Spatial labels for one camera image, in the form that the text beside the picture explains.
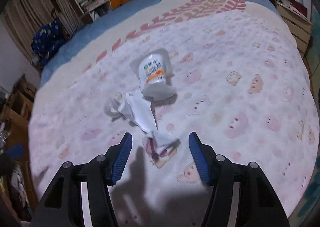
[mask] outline silver bolt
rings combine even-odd
[[[97,161],[99,161],[99,162],[101,162],[101,161],[103,161],[103,160],[105,160],[106,159],[106,157],[104,156],[104,155],[99,155],[98,157],[97,157]]]
[[[258,168],[259,165],[256,162],[250,162],[250,166],[252,168]]]
[[[216,160],[222,162],[224,160],[224,156],[216,155]]]
[[[62,165],[64,168],[69,168],[71,166],[71,162],[67,161],[67,162],[64,162],[63,165]]]

